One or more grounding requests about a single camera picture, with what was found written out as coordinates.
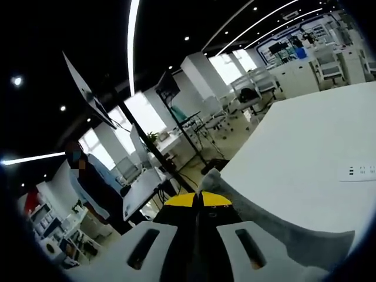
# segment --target yellow part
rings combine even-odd
[[[225,197],[210,192],[202,192],[204,206],[225,206],[232,204]]]
[[[165,205],[179,206],[179,207],[192,207],[193,197],[196,193],[188,193],[183,195],[174,196],[165,202]]]

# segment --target black pole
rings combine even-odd
[[[184,128],[182,127],[182,125],[180,124],[180,122],[177,120],[176,116],[174,115],[174,113],[172,112],[171,108],[169,107],[168,103],[164,100],[164,98],[158,93],[157,91],[157,94],[159,96],[159,98],[162,100],[163,104],[167,107],[167,110],[169,111],[170,115],[172,116],[172,118],[174,119],[174,121],[176,122],[177,124],[177,127],[182,131],[183,135],[185,136],[185,138],[188,140],[188,143],[189,145],[193,148],[193,150],[196,152],[196,154],[199,156],[199,158],[201,159],[201,161],[204,163],[205,166],[207,166],[207,162],[206,160],[204,159],[204,157],[202,156],[202,154],[200,153],[200,151],[198,150],[198,148],[193,144],[192,140],[189,138],[188,134],[185,132]]]
[[[188,193],[194,193],[195,191],[190,187],[190,185],[185,181],[184,178],[181,177],[181,175],[176,171],[176,169],[163,157],[163,155],[158,151],[157,147],[147,138],[145,132],[142,130],[140,125],[137,123],[135,117],[132,115],[130,110],[125,105],[124,101],[120,98],[120,95],[115,89],[112,89],[111,91],[112,96],[114,97],[117,105],[121,108],[122,112],[130,122],[130,124],[135,125],[141,139],[144,141],[146,147],[152,152],[157,160],[160,162],[160,164],[169,172],[176,181],[182,185],[182,187],[188,192]]]

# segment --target cabinet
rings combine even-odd
[[[346,48],[338,54],[344,69],[345,78],[348,84],[365,82],[364,71],[359,54],[355,48]]]
[[[270,73],[279,81],[287,99],[320,91],[309,61],[292,61],[271,69]]]

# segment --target monitor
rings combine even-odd
[[[80,76],[78,71],[75,69],[75,67],[72,65],[72,63],[68,60],[68,58],[65,56],[63,52],[65,62],[69,68],[70,74],[73,77],[73,80],[75,81],[78,89],[80,90],[80,93],[86,103],[89,105],[89,107],[93,110],[94,114],[103,122],[107,123],[110,127],[116,129],[116,126],[112,123],[109,115],[107,114],[105,108],[100,103],[99,99],[93,94],[91,91],[89,85],[83,80],[83,78]]]
[[[180,88],[172,74],[170,72],[165,72],[155,87],[155,91],[165,103],[169,104],[180,92]]]

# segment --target office chair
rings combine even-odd
[[[251,110],[251,119],[256,117],[257,122],[260,122],[254,106],[261,102],[262,95],[256,90],[256,86],[250,79],[249,75],[244,75],[231,83],[231,87],[234,90],[236,100],[238,101],[237,110],[244,112],[246,109]]]
[[[331,79],[334,87],[338,87],[335,79],[341,77],[345,81],[344,72],[342,70],[338,57],[333,53],[333,49],[330,46],[322,47],[314,51],[314,56],[318,63],[318,72],[321,80]]]
[[[114,170],[117,170],[128,184],[133,182],[141,173],[141,169],[137,167],[129,157],[125,157],[117,163]]]
[[[365,71],[370,75],[376,75],[376,59],[367,44],[360,50],[361,61]]]
[[[260,67],[253,69],[248,73],[248,76],[261,97],[263,94],[271,91],[273,99],[277,100],[274,92],[277,89],[282,89],[280,88],[280,85],[276,81],[275,77],[271,75],[266,68]]]
[[[204,126],[207,130],[216,130],[219,134],[221,129],[227,133],[233,131],[230,126],[229,117],[225,110],[223,110],[221,103],[214,96],[204,100],[205,112],[208,114],[204,118]],[[227,139],[226,135],[221,135],[222,139]]]

